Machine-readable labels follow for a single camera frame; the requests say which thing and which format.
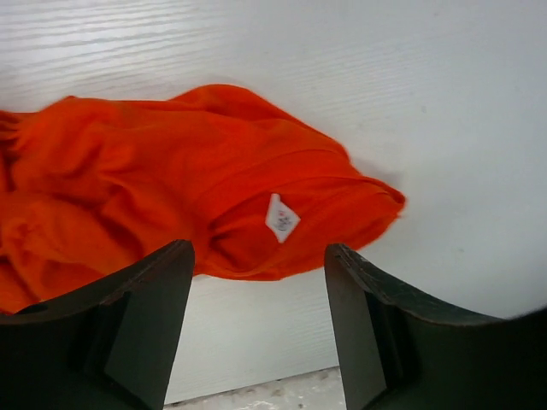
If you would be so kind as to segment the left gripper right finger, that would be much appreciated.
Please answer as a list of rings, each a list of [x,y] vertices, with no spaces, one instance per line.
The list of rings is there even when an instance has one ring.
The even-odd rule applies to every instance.
[[[349,409],[543,409],[546,312],[476,313],[331,245],[325,276]]]

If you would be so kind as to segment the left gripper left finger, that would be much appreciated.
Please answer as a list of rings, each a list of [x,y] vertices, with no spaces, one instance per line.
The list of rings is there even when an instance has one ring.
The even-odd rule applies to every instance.
[[[4,409],[160,409],[194,249],[175,241],[66,295],[1,318]]]

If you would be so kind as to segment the orange t shirt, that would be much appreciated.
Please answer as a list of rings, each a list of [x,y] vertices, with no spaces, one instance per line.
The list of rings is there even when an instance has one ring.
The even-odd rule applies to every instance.
[[[257,94],[65,97],[1,114],[1,310],[17,313],[189,241],[195,274],[276,281],[361,249],[404,195]]]

